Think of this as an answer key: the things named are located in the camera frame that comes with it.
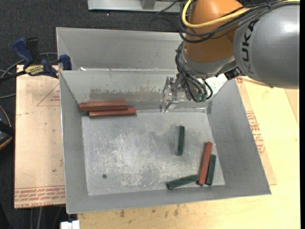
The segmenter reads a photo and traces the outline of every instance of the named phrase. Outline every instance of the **wire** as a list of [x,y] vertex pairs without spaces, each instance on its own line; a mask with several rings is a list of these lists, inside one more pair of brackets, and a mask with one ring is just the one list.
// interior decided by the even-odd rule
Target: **wire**
[[[177,70],[178,70],[179,74],[182,75],[183,79],[185,80],[185,83],[187,85],[187,89],[189,90],[189,93],[190,93],[192,99],[196,103],[202,102],[203,101],[202,98],[201,98],[201,100],[197,100],[197,98],[193,95],[193,93],[192,93],[192,91],[190,89],[189,83],[193,84],[197,88],[198,93],[201,96],[203,94],[203,90],[204,90],[204,92],[206,94],[205,87],[204,87],[204,85],[202,85],[202,83],[199,80],[197,80],[196,78],[192,77],[189,73],[185,72],[185,70],[183,69],[183,66],[180,63],[180,55],[181,55],[182,48],[183,48],[183,42],[179,45],[178,49],[176,50],[175,62],[176,62],[176,65],[177,65]],[[211,89],[211,93],[210,93],[209,98],[211,98],[212,94],[213,94],[213,91]]]
[[175,5],[177,2],[179,2],[179,0],[176,0],[175,2],[173,2],[170,6],[166,7],[165,9],[159,11],[159,12],[156,12],[156,14],[159,14],[159,13],[163,13],[167,10],[169,10],[173,5]]
[[10,95],[6,95],[6,96],[1,96],[0,99],[5,99],[5,98],[13,97],[13,96],[16,96],[16,94],[10,94]]
[[279,4],[284,3],[284,5],[288,5],[290,2],[296,2],[297,4],[300,2],[300,0],[272,0],[266,4],[259,4],[258,6],[254,6],[252,8],[250,7],[240,7],[238,11],[234,13],[228,13],[227,15],[224,15],[216,20],[201,23],[201,24],[190,24],[186,20],[186,12],[191,5],[191,3],[194,2],[194,0],[188,0],[183,8],[182,14],[181,14],[181,19],[183,24],[188,27],[188,28],[193,28],[193,29],[198,29],[198,28],[203,28],[206,26],[212,26],[218,23],[223,23],[226,21],[231,21],[236,18],[241,18],[241,16],[244,16],[245,14],[251,13],[251,12],[256,12],[259,9],[262,11],[265,11],[266,9],[271,9],[276,8]]
[[[5,70],[0,70],[0,72],[5,72]],[[7,74],[12,74],[11,72],[7,72]]]
[[39,228],[40,228],[41,213],[42,213],[42,207],[40,207],[40,210],[39,210],[39,217],[38,217],[37,229],[39,229]]
[[210,95],[208,96],[208,97],[206,97],[206,100],[209,100],[212,96],[213,96],[213,90],[212,90],[212,88],[210,87],[210,85],[206,82],[206,81],[204,81],[204,84],[209,88],[209,90],[210,90]]
[[33,229],[33,208],[30,210],[30,229]]
[[[41,56],[44,56],[44,55],[46,55],[46,56],[49,56],[49,55],[58,56],[56,52],[43,52],[43,53],[40,53],[40,55],[41,55]],[[19,65],[19,64],[23,64],[24,62],[25,62],[25,60],[19,60],[18,62],[15,62],[14,64],[12,64],[12,65],[11,65],[9,68],[7,68],[6,70],[0,70],[1,72],[3,72],[3,74],[0,76],[0,80],[1,80],[2,78],[4,78],[5,75],[7,75],[7,74],[13,75],[13,73],[10,73],[10,70],[12,70],[14,67],[16,67],[16,66]],[[0,99],[6,99],[6,98],[14,97],[14,96],[16,96],[16,94],[9,94],[9,95],[5,95],[5,96],[0,96]]]
[[59,210],[58,210],[58,212],[57,212],[57,214],[56,214],[56,217],[55,217],[55,219],[54,219],[54,222],[53,222],[53,225],[52,225],[51,229],[54,229],[54,228],[55,228],[55,225],[56,225],[56,223],[57,223],[58,216],[59,216],[59,214],[60,214],[62,208],[63,208],[63,207],[60,206],[60,208],[59,208]]

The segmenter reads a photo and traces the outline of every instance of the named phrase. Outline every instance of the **red wooden block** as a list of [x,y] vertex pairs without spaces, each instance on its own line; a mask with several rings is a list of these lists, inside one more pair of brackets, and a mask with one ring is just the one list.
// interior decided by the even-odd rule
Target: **red wooden block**
[[89,117],[107,117],[107,116],[122,116],[122,115],[135,115],[137,110],[135,108],[128,108],[127,110],[117,111],[89,111]]
[[205,152],[203,154],[204,156],[202,158],[201,169],[198,180],[198,184],[200,186],[203,186],[205,183],[206,175],[208,173],[210,158],[211,158],[212,147],[213,147],[213,143],[211,142],[207,142],[205,145]]
[[81,103],[78,105],[79,111],[112,111],[112,110],[127,110],[126,102],[111,102],[111,103]]

